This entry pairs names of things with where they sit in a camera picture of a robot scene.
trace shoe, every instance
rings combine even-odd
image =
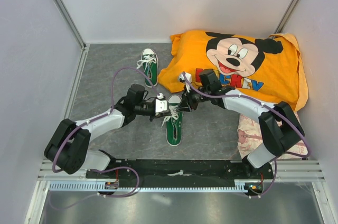
[[[152,49],[144,49],[141,54],[141,59],[137,61],[137,69],[143,66],[144,74],[146,74],[149,80],[154,86],[158,83],[157,70],[158,70],[158,57]],[[147,87],[152,87],[150,83],[145,80]]]
[[[165,116],[162,126],[166,125],[167,142],[171,146],[177,146],[182,139],[182,117],[183,112],[176,112],[181,102],[181,96],[172,95],[168,99],[168,107],[171,112],[170,116]]]

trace mickey mouse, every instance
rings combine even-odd
[[[251,42],[234,35],[206,32],[214,37],[206,45],[206,56],[225,76],[238,74],[242,77],[253,75],[265,59],[264,52],[278,54],[283,50],[280,41],[255,39]]]

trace white shoelace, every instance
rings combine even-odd
[[[138,61],[136,62],[136,64],[137,64],[137,69],[139,69],[144,63],[146,63],[146,68],[147,68],[147,67],[150,67],[151,63],[156,64],[157,61],[156,61],[156,56],[155,56],[155,54],[147,54],[147,55],[144,55],[144,56],[143,56],[143,59],[138,60]]]
[[[179,114],[176,111],[177,107],[178,107],[178,105],[175,105],[175,106],[170,106],[169,105],[169,110],[170,110],[171,115],[164,117],[162,125],[161,125],[161,128],[163,127],[163,125],[165,124],[165,122],[168,122],[170,120],[170,118],[174,118],[175,120],[178,120]]]

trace cartoon eye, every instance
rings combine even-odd
[[[228,55],[234,55],[237,51],[237,45],[233,44],[228,49]]]
[[[243,59],[247,54],[248,54],[248,49],[243,48],[237,53],[236,57],[239,59]]]

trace white wall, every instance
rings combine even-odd
[[[337,0],[301,0],[285,32],[295,34],[302,51],[309,102],[300,112],[301,122],[338,211],[337,17]]]
[[[290,0],[63,0],[86,42],[167,42],[208,29],[272,34]]]
[[[0,0],[0,216],[22,224],[80,47],[53,0]]]

